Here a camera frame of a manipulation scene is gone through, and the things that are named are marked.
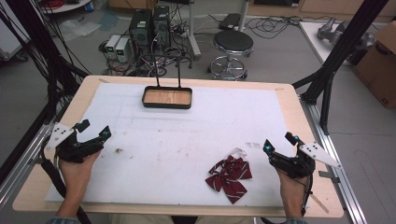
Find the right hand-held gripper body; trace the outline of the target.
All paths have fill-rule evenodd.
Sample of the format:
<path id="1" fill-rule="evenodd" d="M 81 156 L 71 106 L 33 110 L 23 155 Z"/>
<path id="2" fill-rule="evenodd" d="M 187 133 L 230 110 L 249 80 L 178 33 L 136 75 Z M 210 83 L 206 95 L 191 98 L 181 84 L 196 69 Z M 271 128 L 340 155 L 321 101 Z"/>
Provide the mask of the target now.
<path id="1" fill-rule="evenodd" d="M 287 157 L 280 154 L 272 145 L 269 145 L 269 163 L 276 169 L 285 172 L 290 178 L 302 178 L 312 175 L 316 169 L 316 161 L 335 168 L 342 167 L 317 142 L 309 144 L 299 143 L 295 157 Z"/>

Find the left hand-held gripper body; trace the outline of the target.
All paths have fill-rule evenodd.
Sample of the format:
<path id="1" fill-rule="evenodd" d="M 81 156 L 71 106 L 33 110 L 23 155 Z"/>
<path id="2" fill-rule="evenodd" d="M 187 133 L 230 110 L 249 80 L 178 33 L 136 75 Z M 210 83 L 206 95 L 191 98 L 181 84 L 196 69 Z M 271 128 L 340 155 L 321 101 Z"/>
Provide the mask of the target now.
<path id="1" fill-rule="evenodd" d="M 56 123 L 52 129 L 47 150 L 55 150 L 55 155 L 64 161 L 83 163 L 83 159 L 104 148 L 99 134 L 91 140 L 79 142 L 77 130 L 62 123 Z"/>

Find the red striped bow tie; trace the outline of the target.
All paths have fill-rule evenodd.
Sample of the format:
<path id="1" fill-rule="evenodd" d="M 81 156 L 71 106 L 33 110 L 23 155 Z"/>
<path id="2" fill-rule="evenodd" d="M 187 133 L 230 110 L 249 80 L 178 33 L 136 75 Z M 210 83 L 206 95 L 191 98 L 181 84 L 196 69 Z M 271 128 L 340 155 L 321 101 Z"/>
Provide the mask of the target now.
<path id="1" fill-rule="evenodd" d="M 236 147 L 224 159 L 218 161 L 209 171 L 205 182 L 216 192 L 224 191 L 231 203 L 238 202 L 248 190 L 241 180 L 251 179 L 252 173 L 245 150 Z"/>

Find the black stand with wooden tray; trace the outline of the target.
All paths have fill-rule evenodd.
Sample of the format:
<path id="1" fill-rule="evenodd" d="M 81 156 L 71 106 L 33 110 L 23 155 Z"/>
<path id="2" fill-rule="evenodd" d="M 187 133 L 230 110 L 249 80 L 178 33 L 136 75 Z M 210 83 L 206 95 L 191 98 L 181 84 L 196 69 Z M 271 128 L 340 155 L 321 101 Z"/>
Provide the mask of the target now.
<path id="1" fill-rule="evenodd" d="M 163 58 L 165 63 L 167 59 L 174 59 L 177 67 L 177 86 L 166 87 L 160 84 L 158 75 L 158 60 Z M 180 62 L 187 60 L 189 68 L 192 69 L 191 59 L 185 56 L 169 56 L 169 55 L 149 55 L 149 60 L 153 62 L 154 74 L 156 79 L 155 86 L 147 86 L 142 96 L 142 104 L 144 107 L 150 108 L 171 108 L 171 109 L 190 109 L 192 104 L 192 88 L 181 86 Z"/>

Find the person's right hand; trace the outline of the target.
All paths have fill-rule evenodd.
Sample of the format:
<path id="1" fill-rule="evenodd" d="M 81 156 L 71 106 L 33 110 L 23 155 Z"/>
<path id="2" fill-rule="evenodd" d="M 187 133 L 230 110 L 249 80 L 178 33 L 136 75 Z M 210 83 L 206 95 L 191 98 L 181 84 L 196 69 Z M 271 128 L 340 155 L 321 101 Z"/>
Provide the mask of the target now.
<path id="1" fill-rule="evenodd" d="M 277 174 L 280 180 L 280 195 L 283 203 L 299 206 L 304 199 L 308 178 L 290 178 L 280 170 L 277 170 Z"/>

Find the white table mat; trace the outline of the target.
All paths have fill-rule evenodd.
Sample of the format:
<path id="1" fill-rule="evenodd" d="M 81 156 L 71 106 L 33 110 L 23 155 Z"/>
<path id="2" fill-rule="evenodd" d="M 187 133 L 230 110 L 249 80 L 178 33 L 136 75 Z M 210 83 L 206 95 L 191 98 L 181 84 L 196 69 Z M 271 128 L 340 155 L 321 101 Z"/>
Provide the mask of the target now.
<path id="1" fill-rule="evenodd" d="M 195 87 L 189 109 L 146 108 L 144 88 L 103 83 L 84 114 L 79 141 L 111 131 L 84 200 L 87 203 L 230 205 L 206 184 L 210 169 L 228 155 L 242 156 L 252 177 L 239 206 L 280 206 L 279 180 L 262 150 L 270 141 L 290 156 L 286 123 L 274 91 Z"/>

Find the white power supply unit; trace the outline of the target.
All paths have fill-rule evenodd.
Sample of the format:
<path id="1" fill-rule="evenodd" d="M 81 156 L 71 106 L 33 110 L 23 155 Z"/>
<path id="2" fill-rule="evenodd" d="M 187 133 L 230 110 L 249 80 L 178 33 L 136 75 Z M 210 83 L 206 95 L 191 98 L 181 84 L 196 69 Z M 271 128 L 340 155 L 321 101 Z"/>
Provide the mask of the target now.
<path id="1" fill-rule="evenodd" d="M 116 46 L 118 45 L 119 40 L 120 40 L 120 35 L 113 35 L 107 41 L 105 48 L 106 48 L 106 56 L 108 59 L 110 60 L 117 59 Z"/>
<path id="2" fill-rule="evenodd" d="M 126 37 L 122 37 L 119 40 L 118 45 L 116 46 L 116 54 L 120 63 L 128 62 L 131 52 L 129 40 Z"/>

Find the white board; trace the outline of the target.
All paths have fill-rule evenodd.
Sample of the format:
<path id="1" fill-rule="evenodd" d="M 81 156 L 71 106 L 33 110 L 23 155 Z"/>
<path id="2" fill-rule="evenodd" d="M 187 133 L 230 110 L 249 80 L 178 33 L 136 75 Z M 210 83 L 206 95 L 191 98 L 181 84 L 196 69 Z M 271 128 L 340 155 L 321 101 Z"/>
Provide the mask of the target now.
<path id="1" fill-rule="evenodd" d="M 299 23 L 304 33 L 304 36 L 307 38 L 312 49 L 317 54 L 319 60 L 322 63 L 326 61 L 331 51 L 335 47 L 335 45 L 331 44 L 327 39 L 318 39 L 317 37 L 318 28 L 320 28 L 325 23 L 326 22 L 308 22 L 308 21 L 301 21 Z M 339 23 L 341 22 L 335 21 L 332 28 L 335 29 Z"/>

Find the brown cardboard box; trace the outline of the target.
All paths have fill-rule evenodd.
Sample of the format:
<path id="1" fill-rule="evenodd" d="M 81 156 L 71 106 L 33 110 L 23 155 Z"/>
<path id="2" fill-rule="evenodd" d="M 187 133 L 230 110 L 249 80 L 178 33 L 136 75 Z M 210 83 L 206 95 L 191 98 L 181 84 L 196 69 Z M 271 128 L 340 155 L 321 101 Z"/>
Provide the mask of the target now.
<path id="1" fill-rule="evenodd" d="M 375 34 L 375 43 L 355 66 L 355 75 L 385 108 L 396 108 L 396 21 Z"/>

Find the black round stool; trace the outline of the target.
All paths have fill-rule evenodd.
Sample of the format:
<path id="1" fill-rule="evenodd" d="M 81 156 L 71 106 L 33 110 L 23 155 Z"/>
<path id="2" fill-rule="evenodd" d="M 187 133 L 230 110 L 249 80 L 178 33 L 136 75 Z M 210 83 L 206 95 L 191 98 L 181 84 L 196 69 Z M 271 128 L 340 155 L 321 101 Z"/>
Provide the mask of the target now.
<path id="1" fill-rule="evenodd" d="M 253 52 L 252 38 L 239 31 L 224 30 L 215 34 L 213 45 L 223 53 L 207 67 L 207 72 L 214 79 L 240 80 L 246 79 L 248 70 L 238 56 L 249 57 Z"/>

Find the black computer tower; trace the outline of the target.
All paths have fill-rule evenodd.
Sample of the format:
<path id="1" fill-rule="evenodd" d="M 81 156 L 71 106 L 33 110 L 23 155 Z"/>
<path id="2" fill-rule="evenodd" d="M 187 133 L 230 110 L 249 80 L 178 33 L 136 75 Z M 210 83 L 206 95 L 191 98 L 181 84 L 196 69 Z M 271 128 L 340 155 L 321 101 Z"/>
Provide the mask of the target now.
<path id="1" fill-rule="evenodd" d="M 148 46 L 152 40 L 152 12 L 150 9 L 139 8 L 133 16 L 129 26 L 131 39 L 138 46 Z"/>
<path id="2" fill-rule="evenodd" d="M 170 47 L 169 6 L 156 6 L 153 10 L 154 33 L 157 44 L 162 49 Z"/>

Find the grey robot parts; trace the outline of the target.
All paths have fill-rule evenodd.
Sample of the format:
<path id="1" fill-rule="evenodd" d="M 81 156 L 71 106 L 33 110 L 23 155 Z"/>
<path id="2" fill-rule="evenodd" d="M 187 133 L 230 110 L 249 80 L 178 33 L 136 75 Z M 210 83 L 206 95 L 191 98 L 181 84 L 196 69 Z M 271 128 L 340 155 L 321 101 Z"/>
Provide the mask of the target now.
<path id="1" fill-rule="evenodd" d="M 331 17 L 324 25 L 318 28 L 317 37 L 318 39 L 327 39 L 331 44 L 335 45 L 346 28 L 350 24 L 350 21 L 342 21 L 337 25 L 335 29 L 332 28 L 336 21 L 335 17 Z M 375 43 L 375 36 L 373 33 L 366 32 L 355 44 L 356 49 L 366 49 L 371 47 Z"/>

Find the black flat box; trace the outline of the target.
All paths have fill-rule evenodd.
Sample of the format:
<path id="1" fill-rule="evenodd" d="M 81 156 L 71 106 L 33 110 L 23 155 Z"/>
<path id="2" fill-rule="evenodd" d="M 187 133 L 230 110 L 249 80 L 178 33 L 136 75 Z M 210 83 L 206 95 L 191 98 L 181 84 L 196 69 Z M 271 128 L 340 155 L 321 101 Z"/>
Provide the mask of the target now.
<path id="1" fill-rule="evenodd" d="M 239 13 L 228 14 L 220 23 L 220 30 L 237 30 L 239 28 L 241 15 Z"/>

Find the aluminium rail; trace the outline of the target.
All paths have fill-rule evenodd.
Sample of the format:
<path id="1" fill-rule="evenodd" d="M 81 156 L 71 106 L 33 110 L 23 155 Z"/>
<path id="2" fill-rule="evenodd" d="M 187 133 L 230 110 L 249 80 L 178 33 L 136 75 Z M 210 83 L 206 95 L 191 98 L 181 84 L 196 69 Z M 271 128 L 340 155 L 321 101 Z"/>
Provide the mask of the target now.
<path id="1" fill-rule="evenodd" d="M 352 224 L 368 224 L 332 139 L 324 132 L 323 128 L 319 124 L 320 111 L 318 107 L 316 105 L 310 105 L 303 100 L 300 100 L 300 102 L 315 139 L 323 147 L 323 150 L 339 164 L 338 168 L 327 165 L 327 170 L 337 193 L 337 197 L 340 200 L 342 208 L 346 212 L 349 221 Z"/>
<path id="2" fill-rule="evenodd" d="M 50 134 L 54 122 L 62 118 L 64 111 L 64 105 L 57 105 L 51 114 L 50 106 L 45 105 L 0 166 L 0 211 L 7 205 L 12 194 L 35 165 L 44 138 Z"/>

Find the black metal frame strut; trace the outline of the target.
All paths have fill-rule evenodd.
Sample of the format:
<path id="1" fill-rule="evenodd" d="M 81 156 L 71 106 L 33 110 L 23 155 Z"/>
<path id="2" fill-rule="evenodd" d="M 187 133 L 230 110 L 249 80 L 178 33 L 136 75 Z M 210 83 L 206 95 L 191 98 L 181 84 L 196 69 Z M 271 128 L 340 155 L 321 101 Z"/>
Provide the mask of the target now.
<path id="1" fill-rule="evenodd" d="M 332 81 L 347 56 L 351 53 L 358 40 L 368 30 L 376 17 L 389 0 L 363 0 L 361 6 L 351 19 L 340 40 L 335 44 L 328 58 L 312 75 L 304 77 L 292 84 L 298 89 L 309 84 L 308 89 L 301 94 L 301 99 L 309 105 L 315 105 L 318 97 L 322 96 L 322 105 L 319 114 L 319 127 L 328 135 L 328 117 L 330 110 Z"/>

